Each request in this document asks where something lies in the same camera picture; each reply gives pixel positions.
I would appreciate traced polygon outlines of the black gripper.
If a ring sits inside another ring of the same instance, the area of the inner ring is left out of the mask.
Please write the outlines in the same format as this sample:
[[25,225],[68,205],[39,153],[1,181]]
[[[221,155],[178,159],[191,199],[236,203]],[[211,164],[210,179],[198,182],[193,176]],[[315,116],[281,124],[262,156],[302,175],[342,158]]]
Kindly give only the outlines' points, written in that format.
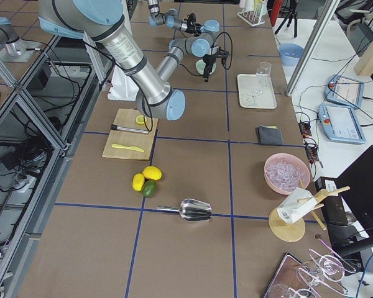
[[229,52],[226,50],[223,50],[219,46],[212,48],[209,51],[209,54],[206,54],[203,57],[203,62],[205,63],[205,68],[203,70],[204,82],[209,81],[210,73],[213,70],[213,66],[216,63],[217,58],[221,59],[221,65],[223,66],[223,68],[226,70],[228,69],[228,67],[226,66],[228,57],[229,57]]
[[201,24],[197,23],[195,13],[191,12],[187,15],[186,21],[186,33],[189,34],[201,34]]

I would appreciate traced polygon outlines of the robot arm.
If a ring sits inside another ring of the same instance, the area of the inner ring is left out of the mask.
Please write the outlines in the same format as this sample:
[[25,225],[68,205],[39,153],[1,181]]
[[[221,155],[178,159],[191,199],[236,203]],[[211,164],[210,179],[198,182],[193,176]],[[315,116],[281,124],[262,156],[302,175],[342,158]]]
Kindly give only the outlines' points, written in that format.
[[124,74],[139,87],[136,104],[140,113],[178,120],[184,113],[186,99],[181,90],[171,87],[168,82],[171,74],[186,55],[192,54],[205,62],[203,77],[208,79],[215,59],[226,57],[228,53],[216,43],[220,34],[218,21],[211,19],[200,25],[193,17],[179,19],[175,9],[161,13],[158,1],[148,4],[152,26],[165,24],[191,34],[191,37],[170,42],[169,51],[158,68],[150,64],[126,28],[121,1],[40,1],[39,22],[48,33],[75,39],[88,35],[101,43]]
[[191,12],[186,18],[181,19],[176,9],[169,9],[167,12],[162,12],[159,2],[158,0],[147,1],[150,12],[149,24],[152,27],[166,25],[168,28],[193,34],[194,36],[201,34],[202,25],[196,21],[195,13]]

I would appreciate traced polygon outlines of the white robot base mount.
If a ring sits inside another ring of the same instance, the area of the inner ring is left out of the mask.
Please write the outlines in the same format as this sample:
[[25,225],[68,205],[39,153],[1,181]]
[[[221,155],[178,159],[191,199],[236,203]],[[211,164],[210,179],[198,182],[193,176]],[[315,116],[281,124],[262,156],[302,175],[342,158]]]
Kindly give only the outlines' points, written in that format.
[[111,78],[108,99],[111,101],[135,101],[139,87],[126,76],[120,67],[115,66]]

